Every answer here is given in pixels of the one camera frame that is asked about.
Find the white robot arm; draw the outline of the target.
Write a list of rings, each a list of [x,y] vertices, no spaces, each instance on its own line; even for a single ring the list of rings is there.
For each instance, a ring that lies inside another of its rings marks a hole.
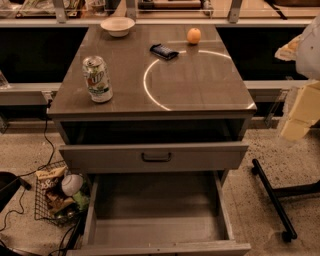
[[[288,113],[280,136],[294,142],[320,120],[320,15],[300,35],[279,48],[275,57],[294,60],[297,73],[309,79],[287,97]]]

